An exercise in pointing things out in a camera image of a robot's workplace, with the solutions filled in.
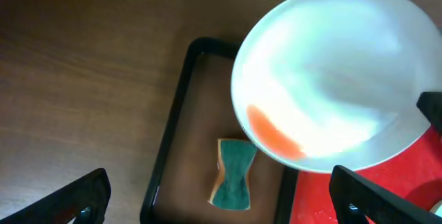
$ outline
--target red surface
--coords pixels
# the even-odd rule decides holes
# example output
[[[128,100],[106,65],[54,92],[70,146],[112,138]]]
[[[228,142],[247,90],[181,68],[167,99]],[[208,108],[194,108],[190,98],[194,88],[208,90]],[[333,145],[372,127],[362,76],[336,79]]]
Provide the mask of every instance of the red surface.
[[[429,129],[395,158],[358,172],[412,203],[430,210],[442,200],[442,142]],[[300,172],[291,224],[337,223],[328,192],[330,175]]]

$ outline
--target black tray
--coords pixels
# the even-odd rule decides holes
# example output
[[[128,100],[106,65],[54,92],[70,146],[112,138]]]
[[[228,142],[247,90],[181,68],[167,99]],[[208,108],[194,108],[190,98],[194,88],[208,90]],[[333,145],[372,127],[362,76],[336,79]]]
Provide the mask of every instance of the black tray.
[[[155,166],[153,168],[151,181],[144,197],[144,202],[140,213],[141,224],[167,223],[160,220],[155,215],[153,206],[162,179],[164,167],[166,165],[167,156],[172,145],[175,129],[180,118],[180,112],[184,103],[188,85],[191,80],[193,67],[195,66],[197,58],[202,54],[211,54],[225,57],[226,59],[235,59],[238,49],[238,45],[229,44],[224,41],[208,37],[198,38],[189,46],[177,90],[175,92],[175,98],[173,100],[166,128],[164,130],[160,150],[158,151],[157,160],[155,161]],[[297,178],[298,170],[284,167],[274,216],[274,223],[283,224],[290,222]]]

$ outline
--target wooden table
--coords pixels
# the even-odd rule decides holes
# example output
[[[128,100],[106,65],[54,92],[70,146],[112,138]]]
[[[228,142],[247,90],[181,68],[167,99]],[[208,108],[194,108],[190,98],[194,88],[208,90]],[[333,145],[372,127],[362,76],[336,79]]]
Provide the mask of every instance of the wooden table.
[[[186,47],[281,1],[0,0],[0,218],[104,167],[106,223],[138,223]]]

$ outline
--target brown wood tabletop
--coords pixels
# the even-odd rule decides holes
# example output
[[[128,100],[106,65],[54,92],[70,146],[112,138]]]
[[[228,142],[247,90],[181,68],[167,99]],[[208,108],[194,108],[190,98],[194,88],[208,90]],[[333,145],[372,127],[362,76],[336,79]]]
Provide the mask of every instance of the brown wood tabletop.
[[[187,46],[281,1],[0,0],[0,218],[103,167],[106,223],[138,223]]]

